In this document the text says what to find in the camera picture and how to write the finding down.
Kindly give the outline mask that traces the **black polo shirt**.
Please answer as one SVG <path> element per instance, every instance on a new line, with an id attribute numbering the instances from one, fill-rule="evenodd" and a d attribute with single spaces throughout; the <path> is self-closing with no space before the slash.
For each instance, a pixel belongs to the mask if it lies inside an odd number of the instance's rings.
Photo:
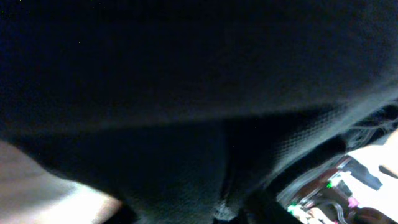
<path id="1" fill-rule="evenodd" d="M 1 139 L 136 223 L 247 220 L 393 102 L 396 1 L 1 2 Z"/>

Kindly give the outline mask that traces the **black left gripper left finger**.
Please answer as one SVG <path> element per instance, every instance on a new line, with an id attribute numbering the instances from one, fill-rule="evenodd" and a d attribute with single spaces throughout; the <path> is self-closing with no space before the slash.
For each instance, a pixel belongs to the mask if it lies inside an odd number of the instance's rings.
<path id="1" fill-rule="evenodd" d="M 138 216 L 128 205 L 122 204 L 103 224 L 135 224 Z"/>

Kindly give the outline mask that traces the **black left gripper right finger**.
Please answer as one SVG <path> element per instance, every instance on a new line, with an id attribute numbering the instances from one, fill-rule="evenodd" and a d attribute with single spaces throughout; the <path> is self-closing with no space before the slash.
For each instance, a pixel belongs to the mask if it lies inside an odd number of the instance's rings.
<path id="1" fill-rule="evenodd" d="M 257 190 L 251 193 L 243 203 L 243 212 L 248 223 L 302 224 L 265 190 Z"/>

